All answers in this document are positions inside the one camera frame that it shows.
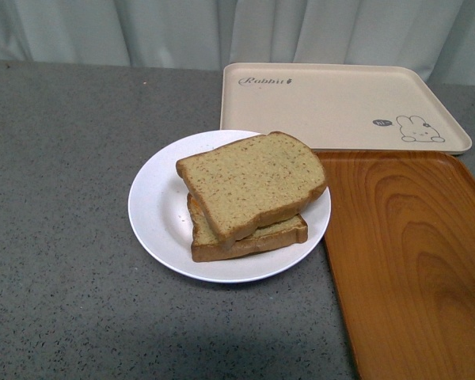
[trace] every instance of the plate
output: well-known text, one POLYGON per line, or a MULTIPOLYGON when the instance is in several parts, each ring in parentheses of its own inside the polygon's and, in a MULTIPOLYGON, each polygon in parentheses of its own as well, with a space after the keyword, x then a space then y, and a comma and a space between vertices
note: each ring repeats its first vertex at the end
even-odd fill
POLYGON ((139 170, 128 197, 128 215, 144 249, 167 268, 182 275, 215 283, 244 283, 273 276, 296 265, 321 240, 329 223, 329 189, 302 213, 308 240, 266 253, 234 260, 196 263, 192 260, 192 220, 176 161, 192 154, 258 135, 250 131, 209 131, 173 142, 158 151, 139 170))

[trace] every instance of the white curtain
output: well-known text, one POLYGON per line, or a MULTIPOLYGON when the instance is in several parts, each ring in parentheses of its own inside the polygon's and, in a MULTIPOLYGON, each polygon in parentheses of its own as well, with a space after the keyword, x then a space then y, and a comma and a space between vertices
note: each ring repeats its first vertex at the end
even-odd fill
POLYGON ((475 0, 0 0, 0 59, 390 65, 475 85, 475 0))

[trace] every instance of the stacked bread slices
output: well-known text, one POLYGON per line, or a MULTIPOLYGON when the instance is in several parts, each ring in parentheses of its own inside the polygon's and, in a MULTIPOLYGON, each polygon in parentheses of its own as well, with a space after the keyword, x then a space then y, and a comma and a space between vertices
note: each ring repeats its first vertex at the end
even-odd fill
POLYGON ((176 170, 189 190, 197 262, 303 243, 308 226, 299 213, 327 187, 314 152, 282 132, 182 158, 176 170))

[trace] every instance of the bunny illustration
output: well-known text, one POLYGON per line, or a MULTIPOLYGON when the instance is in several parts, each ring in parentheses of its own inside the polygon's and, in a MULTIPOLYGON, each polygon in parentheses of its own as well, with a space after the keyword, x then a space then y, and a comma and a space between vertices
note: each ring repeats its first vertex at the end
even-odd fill
POLYGON ((400 125, 401 139, 406 142, 420 141, 425 143, 443 143, 445 139, 431 125, 426 123, 420 116, 398 116, 397 123, 400 125))

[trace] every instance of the orange wooden tray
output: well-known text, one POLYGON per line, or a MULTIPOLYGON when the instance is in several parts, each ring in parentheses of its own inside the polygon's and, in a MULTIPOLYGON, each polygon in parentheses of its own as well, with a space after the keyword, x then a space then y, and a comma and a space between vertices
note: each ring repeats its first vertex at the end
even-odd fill
POLYGON ((475 180, 439 152, 320 152, 325 244, 363 379, 475 378, 475 180))

